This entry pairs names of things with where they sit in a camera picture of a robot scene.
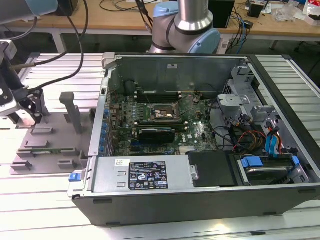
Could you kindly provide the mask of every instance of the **circuit board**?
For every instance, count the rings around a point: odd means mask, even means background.
[[[182,94],[174,103],[137,103],[134,97],[111,99],[114,155],[180,155],[187,150],[217,150],[217,142],[206,119],[207,101],[194,102],[194,94]],[[141,143],[141,129],[174,129],[174,141],[166,144]]]

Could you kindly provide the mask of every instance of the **white sticker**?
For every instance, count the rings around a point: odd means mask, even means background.
[[[116,159],[114,166],[121,167],[121,166],[129,166],[130,159]]]
[[[168,64],[168,69],[177,69],[178,64]]]

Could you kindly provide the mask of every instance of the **computer tower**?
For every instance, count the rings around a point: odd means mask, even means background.
[[[209,10],[213,13],[213,27],[226,29],[235,5],[235,0],[209,0]]]
[[[63,11],[61,11],[60,7],[58,7],[57,11],[54,12],[54,15],[57,16],[72,16],[75,9],[77,8],[79,0],[58,0],[59,6],[63,8],[65,14]]]

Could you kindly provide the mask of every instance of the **motherboard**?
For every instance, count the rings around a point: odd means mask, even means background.
[[[114,156],[184,155],[217,150],[208,100],[199,93],[111,95]]]

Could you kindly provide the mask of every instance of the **floor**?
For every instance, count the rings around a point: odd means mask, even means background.
[[[74,34],[63,35],[65,44],[71,49],[77,42]],[[271,41],[248,39],[240,54],[257,55],[290,55],[295,62],[308,74],[312,66],[320,59],[320,45],[315,42],[305,42],[295,51],[300,42],[279,41],[274,50],[269,49]],[[55,53],[56,47],[49,34],[32,33],[28,37],[15,41],[18,47],[18,54],[15,61],[25,62],[30,53]],[[150,36],[128,36],[128,35],[93,35],[85,36],[83,48],[86,53],[143,53],[152,44]],[[75,46],[70,52],[79,53],[80,48]],[[320,86],[320,63],[310,74],[311,79]]]

